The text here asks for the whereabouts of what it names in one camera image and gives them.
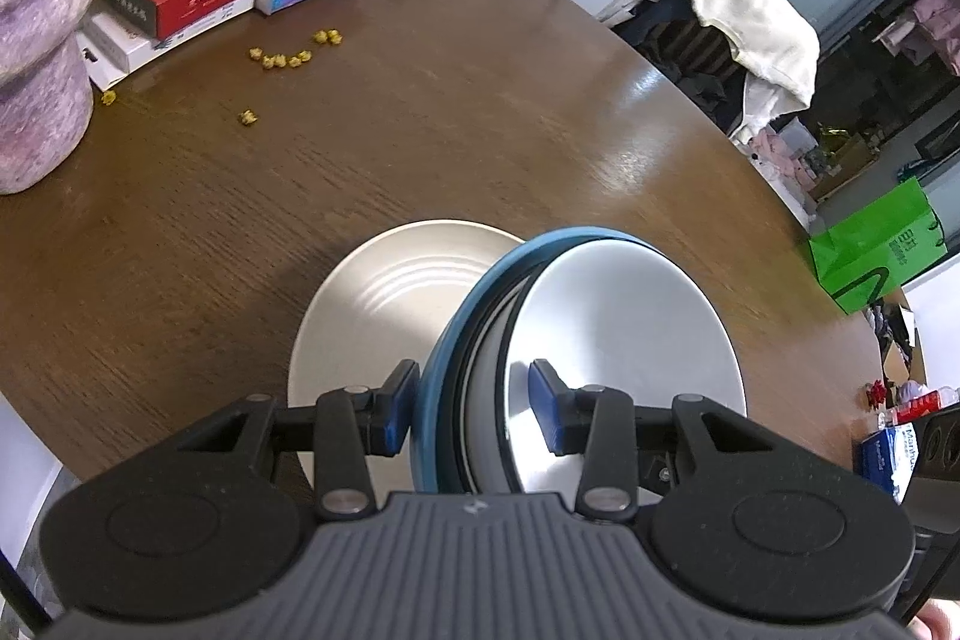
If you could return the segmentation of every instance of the white box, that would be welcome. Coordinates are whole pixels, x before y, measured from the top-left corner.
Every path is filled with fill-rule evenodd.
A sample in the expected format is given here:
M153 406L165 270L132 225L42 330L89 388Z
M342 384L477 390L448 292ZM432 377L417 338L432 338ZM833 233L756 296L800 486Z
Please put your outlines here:
M794 158L799 158L803 153L808 153L818 145L813 134L806 130L806 126L800 122L800 118L794 118L784 125L779 131L779 138L784 140Z
M86 72L90 79L105 91L167 50L251 9L253 0L229 1L158 42L113 13L107 4L94 0L80 24L77 43L85 56Z

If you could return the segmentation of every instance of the black device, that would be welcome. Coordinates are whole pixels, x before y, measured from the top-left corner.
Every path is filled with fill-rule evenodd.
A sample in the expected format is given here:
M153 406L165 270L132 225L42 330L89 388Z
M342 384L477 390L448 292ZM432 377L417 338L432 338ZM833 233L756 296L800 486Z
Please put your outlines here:
M392 494L366 456L400 453L419 368L310 408L253 395L76 488L40 548L66 613L43 638L893 638L909 520L860 477L694 395L671 410L568 389L546 362L531 404L559 495ZM313 451L311 506L271 482ZM665 453L664 498L637 464Z
M902 623L931 597L960 599L960 405L913 422L919 454L902 508L913 522L913 561L890 615Z

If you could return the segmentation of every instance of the white bowl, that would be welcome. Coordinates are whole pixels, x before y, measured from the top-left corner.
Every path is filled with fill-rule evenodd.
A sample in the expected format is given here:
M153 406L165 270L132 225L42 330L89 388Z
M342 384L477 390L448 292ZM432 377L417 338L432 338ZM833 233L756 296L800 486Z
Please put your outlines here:
M549 360L571 389L626 391L638 405L669 408L699 393L745 414L730 338L690 277L649 247L598 239L550 263L515 306L508 329L505 408L509 453L524 491L559 491L573 507L582 456L547 450L527 395L527 370Z
M526 285L524 280L497 305L483 325L473 353L464 369L464 389L460 399L460 442L467 485L464 490L483 494L509 494L510 483L503 469L496 432L496 364L504 330L510 320L517 295Z

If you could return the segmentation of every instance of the pink clothing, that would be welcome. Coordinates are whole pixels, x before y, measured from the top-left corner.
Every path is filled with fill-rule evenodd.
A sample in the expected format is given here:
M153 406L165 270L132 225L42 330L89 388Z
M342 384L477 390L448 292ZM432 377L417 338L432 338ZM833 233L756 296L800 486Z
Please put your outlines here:
M750 140L749 146L761 160L773 164L781 177L795 180L803 191L809 191L815 185L803 168L803 164L790 157L790 148L786 142L770 128L760 129L760 132Z
M914 66L920 66L936 50L930 43L930 37L917 23L917 16L912 9L896 18L887 28L880 31L874 39L886 47L891 55L904 54Z
M944 63L960 76L960 0L919 0L913 13Z

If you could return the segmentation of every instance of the black cable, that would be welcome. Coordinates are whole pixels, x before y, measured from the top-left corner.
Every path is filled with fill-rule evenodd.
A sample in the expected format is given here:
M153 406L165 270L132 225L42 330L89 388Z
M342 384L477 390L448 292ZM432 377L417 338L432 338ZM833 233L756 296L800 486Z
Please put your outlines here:
M917 595L913 598L910 603L909 608L907 608L901 616L899 616L899 622L906 626L909 624L914 616L920 612L920 608L926 605L926 601L933 596L933 591L940 581L944 579L944 575L947 574L947 570L952 567L953 562L957 560L957 557L960 555L960 540L957 540L953 543L953 547L947 552L947 555L944 557L944 560L940 562L940 566L934 571L933 575L930 576L930 579L923 585L923 588L917 592Z
M13 565L2 551L0 551L0 594L10 603L13 612L20 617L20 620L26 624L27 629L30 629L33 634L40 634L50 624L53 624L50 614L43 609L43 605L32 595L30 589L27 588L27 584L24 584L23 579L16 574Z

